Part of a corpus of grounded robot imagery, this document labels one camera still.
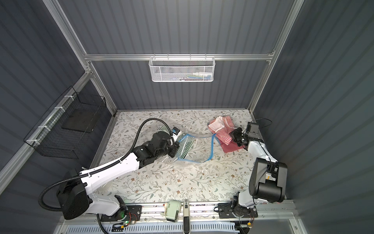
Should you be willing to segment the red garment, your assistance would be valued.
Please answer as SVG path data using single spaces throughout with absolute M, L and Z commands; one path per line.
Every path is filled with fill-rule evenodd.
M 238 146 L 238 144 L 232 140 L 232 137 L 229 134 L 215 136 L 215 138 L 218 140 L 218 143 L 222 147 L 224 153 L 231 153 L 243 149 L 242 146 Z

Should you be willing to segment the green striped garment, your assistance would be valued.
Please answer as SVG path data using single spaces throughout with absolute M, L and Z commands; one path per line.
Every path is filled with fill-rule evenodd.
M 197 159 L 194 158 L 196 153 L 193 151 L 194 147 L 197 145 L 195 137 L 183 132 L 184 135 L 182 139 L 178 142 L 179 149 L 174 158 L 169 157 L 168 155 L 158 158 L 157 160 L 162 161 L 163 163 L 172 163 L 176 161 L 185 161 L 197 163 Z

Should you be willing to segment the clear vacuum bag blue zipper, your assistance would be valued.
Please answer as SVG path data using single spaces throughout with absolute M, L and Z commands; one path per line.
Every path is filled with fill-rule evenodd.
M 134 156 L 139 167 L 161 161 L 204 163 L 214 156 L 213 135 L 192 135 L 157 118 L 143 121 L 126 157 Z

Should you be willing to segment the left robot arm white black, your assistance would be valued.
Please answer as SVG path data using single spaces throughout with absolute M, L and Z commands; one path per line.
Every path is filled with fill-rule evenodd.
M 169 134 L 159 131 L 153 134 L 150 141 L 135 147 L 132 152 L 119 163 L 109 169 L 104 165 L 87 170 L 88 177 L 65 182 L 59 186 L 57 198 L 66 220 L 77 218 L 83 214 L 102 214 L 122 219 L 126 216 L 126 204 L 117 195 L 102 196 L 95 191 L 126 173 L 140 169 L 162 156 L 174 158 L 179 148 L 178 137 L 181 131 L 172 129 Z

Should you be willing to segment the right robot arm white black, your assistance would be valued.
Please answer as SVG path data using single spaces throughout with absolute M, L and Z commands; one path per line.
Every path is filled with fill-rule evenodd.
M 231 210 L 235 216 L 248 214 L 256 205 L 256 199 L 281 203 L 285 199 L 287 165 L 279 162 L 268 151 L 260 136 L 257 123 L 249 122 L 245 130 L 237 128 L 230 132 L 234 142 L 255 154 L 255 162 L 248 189 L 238 192 L 232 200 Z

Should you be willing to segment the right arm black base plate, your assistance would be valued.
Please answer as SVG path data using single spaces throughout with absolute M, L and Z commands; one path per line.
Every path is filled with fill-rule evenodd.
M 257 210 L 255 208 L 246 208 L 243 206 L 232 206 L 232 202 L 219 203 L 214 210 L 219 214 L 220 219 L 254 219 L 258 217 Z

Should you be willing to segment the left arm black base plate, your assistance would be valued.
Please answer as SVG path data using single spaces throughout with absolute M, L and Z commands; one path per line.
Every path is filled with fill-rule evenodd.
M 126 208 L 121 207 L 112 216 L 102 215 L 101 222 L 125 222 L 125 221 L 139 221 L 142 213 L 141 205 L 130 205 Z

